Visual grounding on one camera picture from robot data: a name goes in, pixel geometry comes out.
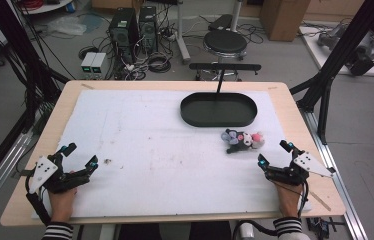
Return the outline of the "small plush toy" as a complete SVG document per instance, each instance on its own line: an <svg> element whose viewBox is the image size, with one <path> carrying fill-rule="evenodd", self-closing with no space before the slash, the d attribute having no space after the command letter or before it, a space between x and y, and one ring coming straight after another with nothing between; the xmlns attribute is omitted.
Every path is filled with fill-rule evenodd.
<svg viewBox="0 0 374 240"><path fill-rule="evenodd" d="M229 148L226 150L227 154L249 149L258 149L265 144L264 136L260 132L247 133L244 131L226 129L221 134L221 139L229 145Z"/></svg>

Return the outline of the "black round stool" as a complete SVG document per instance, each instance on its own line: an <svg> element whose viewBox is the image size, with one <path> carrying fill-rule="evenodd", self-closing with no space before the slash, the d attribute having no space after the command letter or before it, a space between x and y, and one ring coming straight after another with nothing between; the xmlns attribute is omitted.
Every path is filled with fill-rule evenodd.
<svg viewBox="0 0 374 240"><path fill-rule="evenodd" d="M219 62L226 58L242 60L246 55L247 41L237 32L213 30L204 36L203 47L217 56Z"/></svg>

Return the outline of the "person's left hand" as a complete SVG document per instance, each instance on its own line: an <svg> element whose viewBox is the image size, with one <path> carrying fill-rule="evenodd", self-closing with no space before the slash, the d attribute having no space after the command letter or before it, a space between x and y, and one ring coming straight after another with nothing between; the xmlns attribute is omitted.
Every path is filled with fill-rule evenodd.
<svg viewBox="0 0 374 240"><path fill-rule="evenodd" d="M72 188L62 193L49 192L52 222L68 222L70 220L76 194L77 188Z"/></svg>

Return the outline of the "white round table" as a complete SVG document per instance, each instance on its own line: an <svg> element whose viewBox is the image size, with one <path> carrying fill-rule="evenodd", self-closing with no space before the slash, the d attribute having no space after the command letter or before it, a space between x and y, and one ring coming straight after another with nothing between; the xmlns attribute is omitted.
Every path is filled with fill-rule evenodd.
<svg viewBox="0 0 374 240"><path fill-rule="evenodd" d="M64 8L73 0L17 0L17 5L24 14L40 14Z"/></svg>

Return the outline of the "white table leg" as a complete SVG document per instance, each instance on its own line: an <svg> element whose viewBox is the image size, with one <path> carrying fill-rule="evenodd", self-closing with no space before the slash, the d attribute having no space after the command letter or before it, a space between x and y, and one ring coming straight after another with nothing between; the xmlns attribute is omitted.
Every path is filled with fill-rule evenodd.
<svg viewBox="0 0 374 240"><path fill-rule="evenodd" d="M114 240L116 232L115 224L102 224L99 240Z"/></svg>

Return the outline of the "large black computer tower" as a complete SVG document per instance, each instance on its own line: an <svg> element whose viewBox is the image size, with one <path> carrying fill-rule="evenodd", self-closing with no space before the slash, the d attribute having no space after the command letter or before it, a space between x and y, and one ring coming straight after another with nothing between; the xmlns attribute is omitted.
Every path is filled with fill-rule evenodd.
<svg viewBox="0 0 374 240"><path fill-rule="evenodd" d="M109 33L124 62L134 63L134 46L139 40L135 9L117 8L109 25Z"/></svg>

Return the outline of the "white table mat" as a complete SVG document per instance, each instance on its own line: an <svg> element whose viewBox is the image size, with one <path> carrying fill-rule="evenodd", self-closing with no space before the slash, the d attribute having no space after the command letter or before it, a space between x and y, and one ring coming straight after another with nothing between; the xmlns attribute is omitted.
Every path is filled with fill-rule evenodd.
<svg viewBox="0 0 374 240"><path fill-rule="evenodd" d="M258 166L264 156L285 167L284 132L269 95L249 94L258 106L245 132L260 132L257 149L229 153L220 128L184 122L184 91L84 90L59 139L76 149L63 161L67 171L99 160L89 183L79 187L73 215L156 217L274 212L274 185Z"/></svg>

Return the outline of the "black bar stand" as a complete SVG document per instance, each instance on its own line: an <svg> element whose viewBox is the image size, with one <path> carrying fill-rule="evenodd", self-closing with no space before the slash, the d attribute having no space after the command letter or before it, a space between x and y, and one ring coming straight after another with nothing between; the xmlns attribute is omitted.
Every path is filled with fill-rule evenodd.
<svg viewBox="0 0 374 240"><path fill-rule="evenodd" d="M221 90L223 76L226 70L238 71L253 71L258 74L258 71L262 68L260 64L234 64L234 63L190 63L189 68L191 70L217 70L221 72L217 90L219 93Z"/></svg>

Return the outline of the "white power supply box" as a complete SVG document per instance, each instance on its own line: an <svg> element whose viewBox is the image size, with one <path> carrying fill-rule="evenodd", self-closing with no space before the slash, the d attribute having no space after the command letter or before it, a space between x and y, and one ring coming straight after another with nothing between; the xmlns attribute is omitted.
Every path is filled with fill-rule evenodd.
<svg viewBox="0 0 374 240"><path fill-rule="evenodd" d="M105 53L97 53L91 63L92 78L104 79L108 69L108 60Z"/></svg>
<svg viewBox="0 0 374 240"><path fill-rule="evenodd" d="M82 69L82 72L84 74L84 77L86 79L90 79L92 77L92 63L94 62L94 59L96 57L96 53L95 52L88 52L82 63L81 63L81 69Z"/></svg>

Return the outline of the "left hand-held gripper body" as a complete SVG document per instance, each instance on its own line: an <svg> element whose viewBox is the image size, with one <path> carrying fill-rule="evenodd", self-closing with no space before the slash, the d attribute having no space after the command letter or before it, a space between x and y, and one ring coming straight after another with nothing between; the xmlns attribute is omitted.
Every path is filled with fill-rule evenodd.
<svg viewBox="0 0 374 240"><path fill-rule="evenodd" d="M44 187L52 193L63 193L88 182L88 174L82 170L75 173L64 173L61 155L42 156L35 168L28 192L35 193Z"/></svg>

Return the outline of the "black oval tray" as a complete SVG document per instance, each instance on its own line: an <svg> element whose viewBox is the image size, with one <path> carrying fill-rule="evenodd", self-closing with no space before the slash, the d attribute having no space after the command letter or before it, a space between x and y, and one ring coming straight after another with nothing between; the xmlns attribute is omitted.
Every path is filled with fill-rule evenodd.
<svg viewBox="0 0 374 240"><path fill-rule="evenodd" d="M180 103L182 119L195 127L244 127L257 113L256 103L241 93L196 92Z"/></svg>

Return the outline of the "black metal frame post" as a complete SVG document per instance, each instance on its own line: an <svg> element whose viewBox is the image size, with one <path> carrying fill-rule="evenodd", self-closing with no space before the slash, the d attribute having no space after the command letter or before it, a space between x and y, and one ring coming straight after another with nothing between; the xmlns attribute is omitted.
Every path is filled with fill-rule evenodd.
<svg viewBox="0 0 374 240"><path fill-rule="evenodd" d="M0 40L0 51L10 63L18 80L25 86L23 132L34 124L37 111L51 112L61 90L57 82L66 84L69 78L45 63L34 49L29 37L7 0L0 0L0 31L9 47Z"/></svg>
<svg viewBox="0 0 374 240"><path fill-rule="evenodd" d="M290 89L292 95L306 90L304 96L296 102L298 108L306 113L313 112L315 104L320 102L317 136L324 145L327 144L326 125L332 83L373 25L374 0L365 0L321 69L309 80Z"/></svg>

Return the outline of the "cardboard box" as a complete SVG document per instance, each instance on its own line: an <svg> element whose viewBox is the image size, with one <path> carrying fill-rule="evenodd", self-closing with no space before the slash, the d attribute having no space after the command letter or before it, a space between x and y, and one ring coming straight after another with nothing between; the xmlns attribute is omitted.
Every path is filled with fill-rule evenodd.
<svg viewBox="0 0 374 240"><path fill-rule="evenodd" d="M259 18L267 38L270 41L293 41L310 1L264 0Z"/></svg>

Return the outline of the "clear plastic bag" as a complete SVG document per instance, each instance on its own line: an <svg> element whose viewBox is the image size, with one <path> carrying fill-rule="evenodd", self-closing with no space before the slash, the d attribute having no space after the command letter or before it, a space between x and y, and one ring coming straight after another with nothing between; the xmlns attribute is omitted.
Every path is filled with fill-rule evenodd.
<svg viewBox="0 0 374 240"><path fill-rule="evenodd" d="M77 17L60 17L47 24L51 32L59 32L67 35L82 36L87 30L85 24L81 24Z"/></svg>

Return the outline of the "person's right hand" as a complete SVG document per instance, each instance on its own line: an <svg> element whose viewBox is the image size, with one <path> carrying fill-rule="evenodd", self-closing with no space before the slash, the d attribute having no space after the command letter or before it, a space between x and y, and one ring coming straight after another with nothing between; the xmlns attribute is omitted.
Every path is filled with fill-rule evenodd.
<svg viewBox="0 0 374 240"><path fill-rule="evenodd" d="M279 209L283 217L299 217L299 199L303 191L303 186L292 186L285 183L274 183L278 197Z"/></svg>

